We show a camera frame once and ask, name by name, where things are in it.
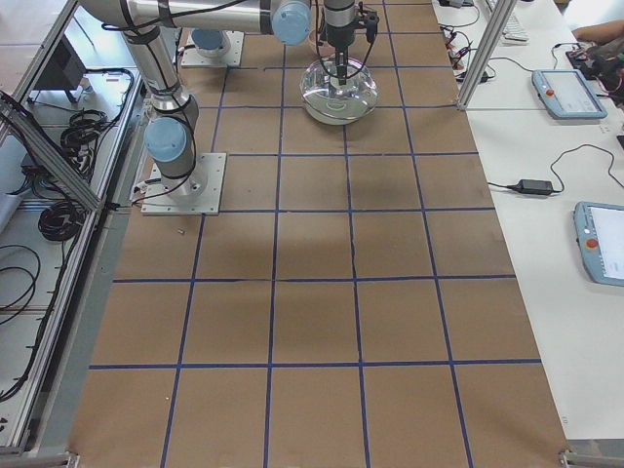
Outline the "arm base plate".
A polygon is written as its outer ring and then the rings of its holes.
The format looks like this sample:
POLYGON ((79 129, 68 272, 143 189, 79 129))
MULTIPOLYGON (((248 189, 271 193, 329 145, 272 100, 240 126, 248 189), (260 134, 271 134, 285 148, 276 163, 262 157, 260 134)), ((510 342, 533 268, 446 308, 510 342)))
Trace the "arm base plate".
POLYGON ((181 66, 186 68, 238 67, 244 33, 231 30, 192 29, 182 48, 181 66))
POLYGON ((173 181, 162 178, 155 163, 151 178, 160 178, 149 184, 140 211, 143 215, 218 215, 227 155, 201 153, 194 172, 188 179, 173 181))

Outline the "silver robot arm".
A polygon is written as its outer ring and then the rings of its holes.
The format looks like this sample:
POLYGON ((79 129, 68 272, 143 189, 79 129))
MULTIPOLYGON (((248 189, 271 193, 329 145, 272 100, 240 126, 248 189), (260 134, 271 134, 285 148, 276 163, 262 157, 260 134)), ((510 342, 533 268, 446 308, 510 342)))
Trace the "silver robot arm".
POLYGON ((223 57, 231 48, 228 34, 222 30, 195 28, 191 39, 199 55, 209 59, 223 57))
POLYGON ((308 1, 84 1, 105 30, 119 32, 153 98, 155 120, 144 145, 167 194, 200 194, 206 178, 194 141, 198 103, 180 82, 161 35, 164 28, 251 32, 294 46, 307 39, 313 13, 308 1))

